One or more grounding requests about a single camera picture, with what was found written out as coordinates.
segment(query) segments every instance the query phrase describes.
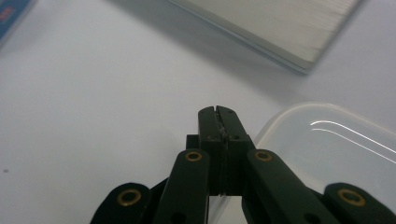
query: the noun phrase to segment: black plastic part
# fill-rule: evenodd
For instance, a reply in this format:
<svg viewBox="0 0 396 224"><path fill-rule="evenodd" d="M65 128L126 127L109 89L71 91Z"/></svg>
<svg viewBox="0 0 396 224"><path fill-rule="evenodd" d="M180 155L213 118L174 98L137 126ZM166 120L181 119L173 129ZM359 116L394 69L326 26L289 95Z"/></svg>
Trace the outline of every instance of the black plastic part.
<svg viewBox="0 0 396 224"><path fill-rule="evenodd" d="M226 178L224 191L226 195L240 196L246 182L242 160L248 151L256 148L233 110L217 106L217 112L227 137L224 150L226 167L222 174Z"/></svg>
<svg viewBox="0 0 396 224"><path fill-rule="evenodd" d="M337 183L327 186L322 199L343 223L396 223L396 216L385 205L363 189L349 184Z"/></svg>
<svg viewBox="0 0 396 224"><path fill-rule="evenodd" d="M200 149L189 149L177 156L154 224L205 224L208 206L209 156Z"/></svg>
<svg viewBox="0 0 396 224"><path fill-rule="evenodd" d="M143 224L149 205L149 189L140 184L124 184L113 189L92 218L91 224Z"/></svg>
<svg viewBox="0 0 396 224"><path fill-rule="evenodd" d="M339 223L274 152L250 151L245 168L272 223Z"/></svg>
<svg viewBox="0 0 396 224"><path fill-rule="evenodd" d="M213 106L198 113L199 148L210 155L210 195L242 195L245 173L241 161L254 145L236 113L226 107ZM189 135L187 148L196 145Z"/></svg>
<svg viewBox="0 0 396 224"><path fill-rule="evenodd" d="M247 220L247 224L270 224L271 218L266 212L260 197L257 195L253 186L246 183L242 195L242 210Z"/></svg>
<svg viewBox="0 0 396 224"><path fill-rule="evenodd" d="M210 156L209 183L210 195L223 194L221 170L223 162L223 137L220 124L213 106L207 107L198 113L199 148Z"/></svg>
<svg viewBox="0 0 396 224"><path fill-rule="evenodd" d="M165 189L167 181L168 179L166 178L150 190L150 201L141 223L149 224L152 222L152 219L154 219L154 215L157 212L158 204L160 203L160 199L163 196L163 190Z"/></svg>

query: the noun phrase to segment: clear plastic box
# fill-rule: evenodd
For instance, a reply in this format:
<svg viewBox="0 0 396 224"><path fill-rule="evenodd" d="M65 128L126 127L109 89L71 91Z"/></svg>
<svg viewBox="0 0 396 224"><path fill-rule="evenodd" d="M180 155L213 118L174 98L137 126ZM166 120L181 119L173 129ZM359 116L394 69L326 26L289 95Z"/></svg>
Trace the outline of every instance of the clear plastic box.
<svg viewBox="0 0 396 224"><path fill-rule="evenodd" d="M337 105L294 105L264 126L255 145L274 151L311 189L346 182L396 212L396 135L359 115Z"/></svg>

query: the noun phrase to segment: white table surface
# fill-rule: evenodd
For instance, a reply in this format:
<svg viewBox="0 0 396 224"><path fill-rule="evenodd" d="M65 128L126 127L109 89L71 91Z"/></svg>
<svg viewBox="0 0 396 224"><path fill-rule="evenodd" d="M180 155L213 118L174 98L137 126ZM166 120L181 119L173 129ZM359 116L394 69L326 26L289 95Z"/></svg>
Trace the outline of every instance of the white table surface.
<svg viewBox="0 0 396 224"><path fill-rule="evenodd" d="M367 1L299 75L164 0L39 0L0 48L0 223L89 223L116 186L166 178L210 105L252 138L305 101L396 132L395 11Z"/></svg>

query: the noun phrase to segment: screw hole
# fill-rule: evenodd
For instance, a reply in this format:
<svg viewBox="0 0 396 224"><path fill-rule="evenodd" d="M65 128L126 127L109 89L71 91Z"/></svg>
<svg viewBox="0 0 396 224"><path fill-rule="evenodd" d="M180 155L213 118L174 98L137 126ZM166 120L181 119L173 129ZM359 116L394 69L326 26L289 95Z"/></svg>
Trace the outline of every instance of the screw hole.
<svg viewBox="0 0 396 224"><path fill-rule="evenodd" d="M304 215L304 219L306 222L310 224L319 224L320 223L320 218L317 215L314 215L312 213L306 213Z"/></svg>
<svg viewBox="0 0 396 224"><path fill-rule="evenodd" d="M355 206L364 206L366 201L364 198L356 191L350 189L340 189L338 190L338 196L346 203Z"/></svg>
<svg viewBox="0 0 396 224"><path fill-rule="evenodd" d="M186 160L188 161L200 161L202 159L202 154L199 152L189 152L186 154Z"/></svg>
<svg viewBox="0 0 396 224"><path fill-rule="evenodd" d="M126 207L136 204L140 201L142 194L137 189L126 189L117 197L117 202Z"/></svg>
<svg viewBox="0 0 396 224"><path fill-rule="evenodd" d="M174 213L171 216L171 222L173 224L183 224L186 222L186 215L182 214L182 213Z"/></svg>
<svg viewBox="0 0 396 224"><path fill-rule="evenodd" d="M265 151L258 151L256 154L254 154L254 156L260 161L270 161L273 158L271 154Z"/></svg>

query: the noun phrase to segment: white surface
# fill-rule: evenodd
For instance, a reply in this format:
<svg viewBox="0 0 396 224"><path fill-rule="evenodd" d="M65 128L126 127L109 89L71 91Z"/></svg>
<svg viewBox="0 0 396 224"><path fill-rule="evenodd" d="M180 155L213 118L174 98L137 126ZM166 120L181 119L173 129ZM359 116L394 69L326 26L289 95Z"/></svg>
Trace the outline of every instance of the white surface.
<svg viewBox="0 0 396 224"><path fill-rule="evenodd" d="M252 46L310 69L359 0L172 0Z"/></svg>
<svg viewBox="0 0 396 224"><path fill-rule="evenodd" d="M0 223L89 223L116 186L167 177L208 105L253 138L308 100L396 132L394 11L368 1L301 76L166 1L39 0L0 49Z"/></svg>

